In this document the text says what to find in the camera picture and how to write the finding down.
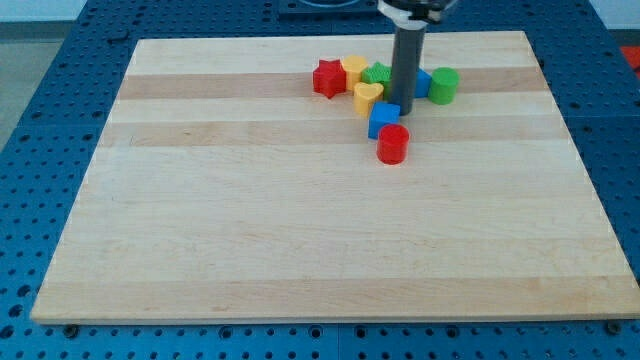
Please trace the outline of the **robot arm flange white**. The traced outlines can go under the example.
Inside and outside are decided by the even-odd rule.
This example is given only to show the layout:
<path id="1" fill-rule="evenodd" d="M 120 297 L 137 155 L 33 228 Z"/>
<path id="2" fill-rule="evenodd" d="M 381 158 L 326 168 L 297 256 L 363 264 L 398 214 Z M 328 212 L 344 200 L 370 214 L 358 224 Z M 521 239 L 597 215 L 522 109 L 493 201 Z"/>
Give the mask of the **robot arm flange white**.
<path id="1" fill-rule="evenodd" d="M 377 10 L 396 27 L 420 30 L 440 24 L 457 4 L 458 0 L 379 0 Z"/>

